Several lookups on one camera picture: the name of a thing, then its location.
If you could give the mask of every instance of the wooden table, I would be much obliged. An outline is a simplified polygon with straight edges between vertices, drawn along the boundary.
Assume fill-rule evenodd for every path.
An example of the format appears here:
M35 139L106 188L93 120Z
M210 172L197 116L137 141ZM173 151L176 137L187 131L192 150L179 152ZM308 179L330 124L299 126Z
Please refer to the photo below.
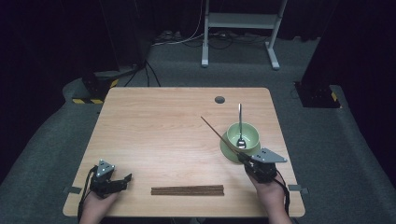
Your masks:
M225 102L216 103L217 96ZM83 188L89 170L103 159L116 165L112 180L129 173L134 176L109 216L265 217L243 165L223 156L219 138L201 120L203 116L219 133L225 133L238 121L238 104L243 105L243 121L259 130L262 147L288 159L276 164L287 184L297 184L267 89L113 88L73 186ZM223 185L225 195L150 195L152 187L194 185ZM69 193L66 216L77 215L80 198ZM300 192L292 191L290 200L290 216L301 217Z

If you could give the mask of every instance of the chopsticks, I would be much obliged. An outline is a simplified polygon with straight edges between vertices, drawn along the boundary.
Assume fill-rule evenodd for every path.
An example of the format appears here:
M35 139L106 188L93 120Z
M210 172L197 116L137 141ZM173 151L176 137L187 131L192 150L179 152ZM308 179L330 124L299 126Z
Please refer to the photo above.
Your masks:
M151 188L151 195L223 196L224 187L222 185L156 187Z

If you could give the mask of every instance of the person's arm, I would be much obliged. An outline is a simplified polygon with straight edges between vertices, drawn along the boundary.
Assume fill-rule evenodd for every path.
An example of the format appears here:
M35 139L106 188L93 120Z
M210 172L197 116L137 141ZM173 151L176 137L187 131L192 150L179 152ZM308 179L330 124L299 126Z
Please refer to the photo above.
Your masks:
M117 192L102 199L95 192L89 193L84 201L84 209L79 224L98 224L105 217L118 196L119 193Z
M285 210L285 193L276 182L265 184L258 183L253 177L247 175L257 190L257 196L267 212L270 224L291 224ZM282 183L282 178L277 175L276 180Z

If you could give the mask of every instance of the metal stand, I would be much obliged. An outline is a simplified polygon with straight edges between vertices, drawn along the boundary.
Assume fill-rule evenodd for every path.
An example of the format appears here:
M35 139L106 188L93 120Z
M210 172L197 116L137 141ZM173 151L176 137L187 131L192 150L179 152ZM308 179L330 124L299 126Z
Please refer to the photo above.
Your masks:
M273 30L270 42L265 42L271 65L274 70L279 70L274 44L276 35L282 22L283 12L285 11L288 0L282 0L280 9L275 15L262 14L237 14L237 13L209 13L209 0L205 6L205 33L204 44L202 46L202 67L209 66L208 35L209 27L230 27L230 28L252 28Z

